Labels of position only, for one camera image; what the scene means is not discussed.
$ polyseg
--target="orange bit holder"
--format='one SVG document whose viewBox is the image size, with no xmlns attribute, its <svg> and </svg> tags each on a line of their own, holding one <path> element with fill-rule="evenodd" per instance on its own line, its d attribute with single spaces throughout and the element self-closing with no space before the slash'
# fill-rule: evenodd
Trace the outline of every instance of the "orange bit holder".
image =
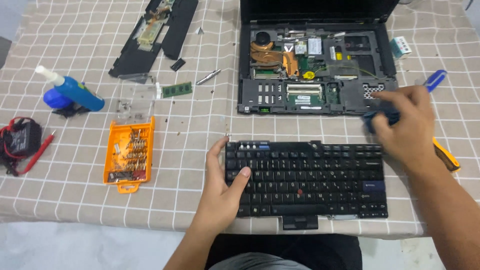
<svg viewBox="0 0 480 270">
<path fill-rule="evenodd" d="M 136 174 L 137 178 L 133 180 L 120 179 L 118 181 L 109 182 L 109 174 L 115 172 L 126 171 L 125 167 L 129 160 L 127 155 L 132 152 L 131 133 L 133 130 L 142 130 L 140 139 L 145 140 L 146 157 L 145 157 L 145 174 Z M 105 167 L 103 170 L 103 183 L 115 184 L 119 193 L 128 194 L 138 190 L 141 183 L 150 181 L 152 174 L 152 154 L 153 154 L 153 138 L 155 129 L 155 118 L 152 116 L 150 123 L 117 125 L 115 121 L 110 124 L 110 134 L 108 136 L 107 157 L 105 158 Z M 119 145 L 120 154 L 117 154 L 115 144 Z"/>
</svg>

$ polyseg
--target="black keyboard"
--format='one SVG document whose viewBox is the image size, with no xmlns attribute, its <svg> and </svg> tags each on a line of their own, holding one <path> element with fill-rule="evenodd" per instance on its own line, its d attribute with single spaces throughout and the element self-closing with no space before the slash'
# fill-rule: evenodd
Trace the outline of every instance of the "black keyboard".
<svg viewBox="0 0 480 270">
<path fill-rule="evenodd" d="M 382 155 L 376 144 L 228 142 L 225 179 L 252 170 L 237 217 L 387 218 Z"/>
</svg>

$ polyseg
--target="blue spray bottle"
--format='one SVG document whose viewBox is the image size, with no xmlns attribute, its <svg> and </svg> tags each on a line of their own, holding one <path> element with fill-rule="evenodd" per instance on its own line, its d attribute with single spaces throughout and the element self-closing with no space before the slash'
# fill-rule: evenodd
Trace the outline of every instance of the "blue spray bottle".
<svg viewBox="0 0 480 270">
<path fill-rule="evenodd" d="M 42 74 L 54 85 L 54 89 L 62 96 L 65 96 L 77 104 L 84 106 L 91 111 L 99 111 L 105 105 L 103 98 L 90 92 L 84 85 L 69 76 L 61 76 L 51 72 L 43 66 L 35 68 L 35 72 Z"/>
</svg>

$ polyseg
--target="dark pants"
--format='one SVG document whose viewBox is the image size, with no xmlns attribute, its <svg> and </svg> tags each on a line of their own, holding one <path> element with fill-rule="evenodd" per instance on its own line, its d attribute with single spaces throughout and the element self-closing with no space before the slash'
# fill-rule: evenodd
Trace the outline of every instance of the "dark pants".
<svg viewBox="0 0 480 270">
<path fill-rule="evenodd" d="M 358 238 L 341 234 L 220 234 L 210 249 L 205 269 L 247 252 L 271 254 L 293 260 L 313 270 L 362 269 Z"/>
</svg>

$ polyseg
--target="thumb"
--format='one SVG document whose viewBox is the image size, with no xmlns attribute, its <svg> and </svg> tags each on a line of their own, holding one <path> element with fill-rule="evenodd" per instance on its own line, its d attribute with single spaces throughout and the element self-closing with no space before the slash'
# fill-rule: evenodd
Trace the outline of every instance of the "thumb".
<svg viewBox="0 0 480 270">
<path fill-rule="evenodd" d="M 225 192 L 226 196 L 229 198 L 235 198 L 237 201 L 240 200 L 240 196 L 250 179 L 251 173 L 252 171 L 249 167 L 243 167 L 237 177 L 233 180 L 232 185 Z"/>
<path fill-rule="evenodd" d="M 382 112 L 377 113 L 377 115 L 375 115 L 375 117 L 372 119 L 372 126 L 382 144 L 393 133 L 392 129 L 388 125 L 388 118 Z"/>
</svg>

